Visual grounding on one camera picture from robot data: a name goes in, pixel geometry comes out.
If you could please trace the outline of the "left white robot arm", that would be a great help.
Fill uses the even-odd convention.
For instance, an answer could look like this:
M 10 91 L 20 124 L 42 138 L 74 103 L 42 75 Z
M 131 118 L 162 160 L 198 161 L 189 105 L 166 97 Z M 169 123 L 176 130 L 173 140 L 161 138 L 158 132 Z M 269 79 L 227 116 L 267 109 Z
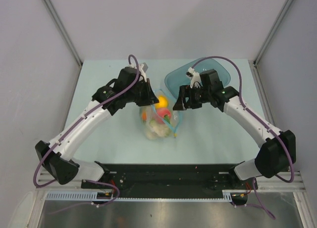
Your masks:
M 74 179 L 91 180 L 98 188 L 109 184 L 106 169 L 97 162 L 74 159 L 81 144 L 104 121 L 110 119 L 128 103 L 139 107 L 158 103 L 150 80 L 146 77 L 148 66 L 129 65 L 123 68 L 117 79 L 99 88 L 77 119 L 49 142 L 39 141 L 35 150 L 42 166 L 61 185 Z

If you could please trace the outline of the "clear zip top bag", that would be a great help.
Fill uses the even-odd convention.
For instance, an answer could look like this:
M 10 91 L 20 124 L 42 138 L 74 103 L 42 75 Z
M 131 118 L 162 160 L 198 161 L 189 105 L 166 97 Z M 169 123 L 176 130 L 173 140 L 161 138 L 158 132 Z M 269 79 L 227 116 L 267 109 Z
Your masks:
M 163 89 L 155 90 L 154 94 L 159 102 L 139 109 L 144 134 L 150 140 L 176 138 L 183 120 L 182 112 L 173 109 L 176 99 Z

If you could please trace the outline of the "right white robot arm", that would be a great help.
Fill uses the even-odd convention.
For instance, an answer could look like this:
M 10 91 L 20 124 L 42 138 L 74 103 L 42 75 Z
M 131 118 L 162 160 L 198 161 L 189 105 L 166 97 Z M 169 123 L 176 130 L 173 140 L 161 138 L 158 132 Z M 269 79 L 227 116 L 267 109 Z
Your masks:
M 263 120 L 243 102 L 235 88 L 223 86 L 214 69 L 198 73 L 189 68 L 186 75 L 190 84 L 180 86 L 173 110 L 198 109 L 209 103 L 242 126 L 260 149 L 254 159 L 232 168 L 228 177 L 232 188 L 240 189 L 247 179 L 271 178 L 285 168 L 292 168 L 296 160 L 296 137 L 292 131 L 282 131 Z

